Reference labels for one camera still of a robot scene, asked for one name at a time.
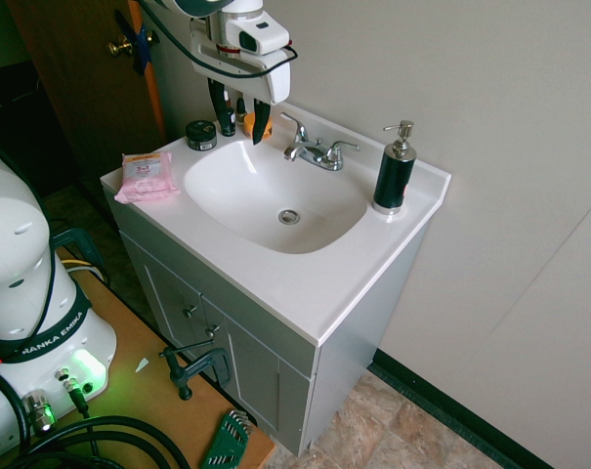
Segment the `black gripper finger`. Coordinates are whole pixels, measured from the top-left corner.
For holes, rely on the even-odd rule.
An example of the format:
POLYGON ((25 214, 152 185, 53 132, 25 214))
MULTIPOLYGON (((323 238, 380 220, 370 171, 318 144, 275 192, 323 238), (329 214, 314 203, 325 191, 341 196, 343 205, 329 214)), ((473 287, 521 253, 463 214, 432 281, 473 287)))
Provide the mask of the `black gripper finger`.
POLYGON ((258 99, 254 100, 254 124, 252 128, 253 145, 258 145, 265 134, 271 116, 271 105, 258 99))
POLYGON ((227 112, 226 100, 224 97, 225 85, 213 78, 208 77, 208 88, 211 98, 211 103, 216 113, 216 117, 222 129, 225 129, 229 124, 229 117, 227 112))

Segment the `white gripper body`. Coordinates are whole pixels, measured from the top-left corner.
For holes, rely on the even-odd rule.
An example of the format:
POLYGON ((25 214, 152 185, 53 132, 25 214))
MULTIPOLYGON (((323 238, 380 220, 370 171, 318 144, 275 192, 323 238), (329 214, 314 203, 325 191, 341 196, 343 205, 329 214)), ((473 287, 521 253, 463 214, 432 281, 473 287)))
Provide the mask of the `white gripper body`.
POLYGON ((282 50, 257 56, 241 50, 223 55, 208 39, 205 28, 190 33, 190 51, 203 64, 194 63, 198 73, 223 83, 242 94, 270 105, 285 101, 290 93, 290 63, 282 50))

